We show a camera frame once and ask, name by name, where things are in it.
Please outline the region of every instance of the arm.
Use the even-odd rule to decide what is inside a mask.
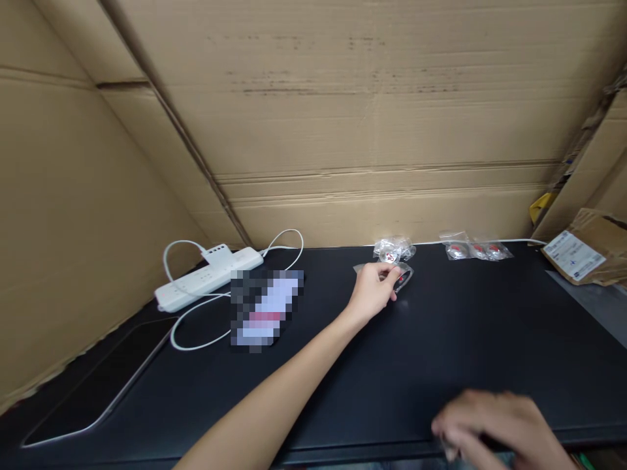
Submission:
[[[209,429],[183,456],[176,470],[267,469],[322,378],[353,336],[396,300],[400,270],[366,264],[353,295],[333,323],[265,379]],[[388,274],[380,281],[379,275]]]

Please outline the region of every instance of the pixelated phone screen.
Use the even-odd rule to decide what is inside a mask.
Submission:
[[[303,271],[237,271],[231,277],[231,346],[260,353],[272,346],[297,314]]]

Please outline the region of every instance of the small cardboard box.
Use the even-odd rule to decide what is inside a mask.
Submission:
[[[611,285],[627,279],[627,224],[581,209],[542,253],[572,284]]]

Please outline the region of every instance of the person's left hand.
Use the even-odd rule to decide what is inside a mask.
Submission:
[[[389,263],[365,264],[357,274],[353,295],[342,312],[343,316],[366,324],[387,305],[396,300],[394,283],[402,270]]]

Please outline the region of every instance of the hand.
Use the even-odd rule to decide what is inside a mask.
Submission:
[[[431,429],[479,470],[506,470],[479,440],[482,433],[516,453],[516,470],[576,470],[536,404],[527,397],[467,390],[444,407]]]
[[[353,295],[342,312],[365,325],[387,305],[388,300],[396,300],[394,283],[400,277],[401,269],[389,263],[365,264],[357,274]]]

